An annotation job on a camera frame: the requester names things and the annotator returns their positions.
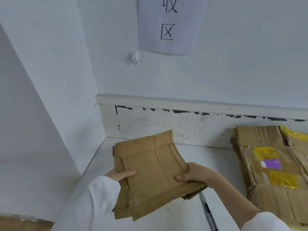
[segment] hand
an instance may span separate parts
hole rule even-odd
[[[133,176],[136,173],[136,170],[127,170],[118,173],[115,169],[110,170],[105,174],[106,177],[109,177],[117,182],[121,181],[123,178]]]
[[[195,162],[187,163],[189,166],[189,173],[187,174],[179,174],[174,178],[177,181],[199,181],[208,185],[208,187],[212,188],[213,182],[219,178],[219,173],[199,165]]]

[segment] yellow label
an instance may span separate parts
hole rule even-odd
[[[278,158],[278,154],[276,149],[273,147],[254,147],[253,151],[258,160],[265,160],[265,159],[275,159]]]
[[[293,138],[308,142],[308,135],[307,134],[295,132],[293,130],[290,130],[286,126],[280,126],[280,129],[281,129],[283,135],[285,135],[285,136],[291,136]]]
[[[298,176],[294,174],[269,171],[269,180],[272,185],[298,189]]]

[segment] cardboard piece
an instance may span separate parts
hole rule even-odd
[[[308,143],[295,138],[297,135],[283,136],[279,126],[238,126],[236,134],[237,142],[231,139],[231,143],[248,199],[288,225],[306,227]]]
[[[135,221],[176,198],[189,199],[206,188],[204,183],[173,178],[189,172],[189,167],[173,143],[172,130],[117,143],[114,159],[118,172],[137,170],[120,182],[116,219],[132,216]]]

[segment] chinese character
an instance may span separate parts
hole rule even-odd
[[[173,40],[171,38],[171,34],[170,34],[170,31],[172,29],[171,26],[174,26],[174,24],[163,24],[162,23],[162,25],[161,25],[161,33],[160,33],[160,39],[161,40]]]
[[[173,10],[175,13],[177,13],[177,11],[174,8],[176,1],[177,0],[174,0],[174,3],[173,3],[173,0],[164,0],[163,7],[166,7],[166,13],[170,12],[171,10]]]

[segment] baseboard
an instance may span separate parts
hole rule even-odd
[[[308,130],[308,110],[98,94],[107,137],[134,139],[173,129],[178,144],[231,149],[237,125]]]

